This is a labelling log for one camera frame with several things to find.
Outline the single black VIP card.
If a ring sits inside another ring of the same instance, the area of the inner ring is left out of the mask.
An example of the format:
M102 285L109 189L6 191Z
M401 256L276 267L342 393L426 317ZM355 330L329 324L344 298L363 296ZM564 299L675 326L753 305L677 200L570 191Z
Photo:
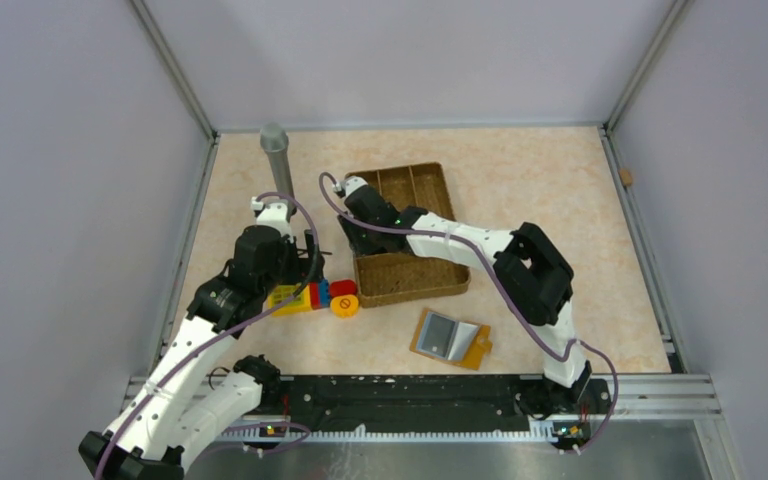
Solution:
M457 322L436 312L426 314L417 348L425 353L446 358L457 330Z

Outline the yellow leather card holder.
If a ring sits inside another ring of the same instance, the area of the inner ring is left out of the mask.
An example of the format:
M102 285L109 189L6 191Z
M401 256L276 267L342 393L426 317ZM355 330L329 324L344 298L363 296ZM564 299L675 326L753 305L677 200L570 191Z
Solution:
M438 311L422 310L410 351L462 369L478 371L493 349L491 327L457 320Z

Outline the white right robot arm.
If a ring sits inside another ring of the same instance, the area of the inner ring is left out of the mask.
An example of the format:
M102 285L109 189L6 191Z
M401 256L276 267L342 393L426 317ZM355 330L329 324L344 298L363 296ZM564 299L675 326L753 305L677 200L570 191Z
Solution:
M416 206L398 210L358 176L323 173L319 182L327 202L342 200L335 210L356 254L406 254L485 272L543 352L549 404L572 412L586 400L592 368L573 321L574 271L538 225L479 228Z

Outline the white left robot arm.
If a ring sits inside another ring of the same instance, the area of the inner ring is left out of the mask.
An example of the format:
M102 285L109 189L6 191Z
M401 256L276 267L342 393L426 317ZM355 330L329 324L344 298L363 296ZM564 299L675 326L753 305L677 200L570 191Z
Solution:
M314 221L306 258L300 258L290 225L305 208L292 196L263 193L251 201L253 225L238 237L233 257L202 284L177 335L140 391L100 432L90 431L79 454L96 479L181 479L228 427L254 410L279 404L280 386L265 376L270 364L247 358L203 400L193 402L203 379L243 331L274 313L264 303L279 285L297 298L322 272Z

